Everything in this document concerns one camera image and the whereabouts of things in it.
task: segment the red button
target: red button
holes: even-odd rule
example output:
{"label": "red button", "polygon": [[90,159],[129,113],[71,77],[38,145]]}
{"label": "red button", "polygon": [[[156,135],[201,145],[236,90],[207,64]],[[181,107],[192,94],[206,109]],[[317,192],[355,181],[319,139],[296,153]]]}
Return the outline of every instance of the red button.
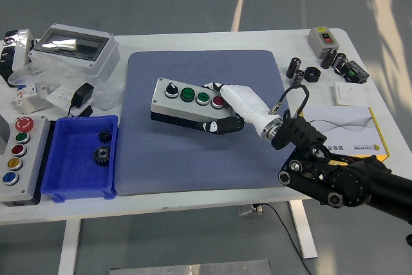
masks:
{"label": "red button", "polygon": [[220,96],[216,96],[212,100],[212,107],[215,109],[221,109],[225,104],[225,99]]}
{"label": "red button", "polygon": [[14,127],[21,132],[27,132],[33,129],[34,121],[30,117],[22,117],[15,122]]}
{"label": "red button", "polygon": [[18,144],[12,148],[12,155],[16,157],[21,157],[25,153],[26,153],[26,148],[21,144]]}

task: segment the yellow button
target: yellow button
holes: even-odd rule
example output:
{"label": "yellow button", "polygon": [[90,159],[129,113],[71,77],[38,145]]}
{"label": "yellow button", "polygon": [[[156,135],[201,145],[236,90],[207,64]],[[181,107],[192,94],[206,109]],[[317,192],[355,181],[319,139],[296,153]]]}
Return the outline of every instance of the yellow button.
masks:
{"label": "yellow button", "polygon": [[22,165],[23,165],[23,161],[21,159],[18,159],[18,158],[12,158],[7,162],[7,167],[11,171],[16,171],[16,170],[20,169]]}

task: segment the black rotary switch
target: black rotary switch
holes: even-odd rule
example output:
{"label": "black rotary switch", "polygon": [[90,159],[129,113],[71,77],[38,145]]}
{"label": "black rotary switch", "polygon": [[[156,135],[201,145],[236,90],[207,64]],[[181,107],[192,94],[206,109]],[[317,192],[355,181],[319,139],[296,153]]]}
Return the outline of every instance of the black rotary switch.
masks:
{"label": "black rotary switch", "polygon": [[165,94],[171,99],[176,98],[177,96],[179,96],[179,89],[176,85],[170,82],[165,89]]}

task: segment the white cardboard box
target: white cardboard box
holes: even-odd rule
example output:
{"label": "white cardboard box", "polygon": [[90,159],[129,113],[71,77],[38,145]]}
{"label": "white cardboard box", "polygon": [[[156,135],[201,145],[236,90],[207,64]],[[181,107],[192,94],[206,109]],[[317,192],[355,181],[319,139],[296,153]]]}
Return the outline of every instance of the white cardboard box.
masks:
{"label": "white cardboard box", "polygon": [[331,153],[357,157],[376,155],[380,161],[389,151],[371,108],[366,106],[306,107],[303,117],[327,137]]}

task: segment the blue button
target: blue button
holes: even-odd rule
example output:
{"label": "blue button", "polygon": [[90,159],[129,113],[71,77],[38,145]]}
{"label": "blue button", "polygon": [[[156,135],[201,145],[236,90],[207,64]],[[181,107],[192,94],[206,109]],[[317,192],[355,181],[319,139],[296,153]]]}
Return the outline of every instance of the blue button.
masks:
{"label": "blue button", "polygon": [[17,183],[18,180],[19,180],[19,175],[16,172],[7,172],[3,176],[3,182],[7,186],[14,185],[15,183]]}

